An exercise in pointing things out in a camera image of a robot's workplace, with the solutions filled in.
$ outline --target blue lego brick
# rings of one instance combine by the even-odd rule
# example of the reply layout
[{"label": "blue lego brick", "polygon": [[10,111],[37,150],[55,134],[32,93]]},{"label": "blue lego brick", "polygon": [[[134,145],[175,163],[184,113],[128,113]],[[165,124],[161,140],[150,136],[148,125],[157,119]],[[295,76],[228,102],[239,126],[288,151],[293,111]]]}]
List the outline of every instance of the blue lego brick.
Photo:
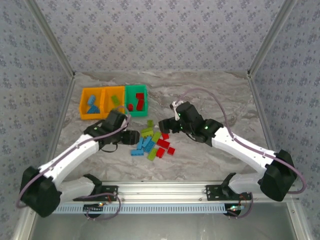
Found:
[{"label": "blue lego brick", "polygon": [[138,145],[136,146],[136,149],[141,150],[142,149],[142,143],[144,142],[144,138],[140,137],[140,141],[138,143]]},{"label": "blue lego brick", "polygon": [[97,106],[92,105],[90,109],[86,112],[87,114],[99,114],[100,110]]},{"label": "blue lego brick", "polygon": [[143,156],[145,153],[144,151],[141,149],[141,150],[136,150],[136,149],[133,149],[131,150],[131,156]]},{"label": "blue lego brick", "polygon": [[148,145],[144,148],[144,151],[149,154],[155,145],[156,143],[154,141],[150,141]]},{"label": "blue lego brick", "polygon": [[93,106],[95,104],[95,100],[96,100],[96,96],[95,95],[91,95],[89,97],[89,100],[88,100],[88,105],[89,106]]},{"label": "blue lego brick", "polygon": [[142,143],[142,147],[145,148],[148,145],[148,143],[151,141],[151,139],[152,139],[151,136],[147,136],[146,139]]}]

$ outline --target red lego brick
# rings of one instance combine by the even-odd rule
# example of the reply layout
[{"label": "red lego brick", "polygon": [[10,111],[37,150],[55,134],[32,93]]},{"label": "red lego brick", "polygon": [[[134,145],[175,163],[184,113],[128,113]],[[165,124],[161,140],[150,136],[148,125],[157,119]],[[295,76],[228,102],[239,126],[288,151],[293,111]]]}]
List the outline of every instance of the red lego brick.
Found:
[{"label": "red lego brick", "polygon": [[137,93],[135,94],[135,97],[136,97],[137,99],[145,100],[145,94],[144,94],[143,92],[137,92]]},{"label": "red lego brick", "polygon": [[173,155],[175,153],[175,149],[173,147],[169,147],[168,154]]},{"label": "red lego brick", "polygon": [[164,156],[166,150],[164,150],[163,148],[159,147],[158,151],[156,151],[156,156],[160,159],[162,159],[162,157]]},{"label": "red lego brick", "polygon": [[168,133],[162,133],[162,138],[163,138],[163,140],[169,139],[169,134]]},{"label": "red lego brick", "polygon": [[145,100],[139,99],[138,104],[136,105],[136,110],[137,111],[142,111],[142,109],[144,107],[144,104],[145,104]]},{"label": "red lego brick", "polygon": [[157,145],[159,145],[160,147],[163,147],[164,149],[168,149],[169,145],[170,145],[170,142],[168,141],[165,141],[165,140],[162,140],[162,139],[159,139],[157,142],[156,142]]},{"label": "red lego brick", "polygon": [[134,105],[132,103],[129,103],[127,106],[129,112],[132,112],[134,110]]}]

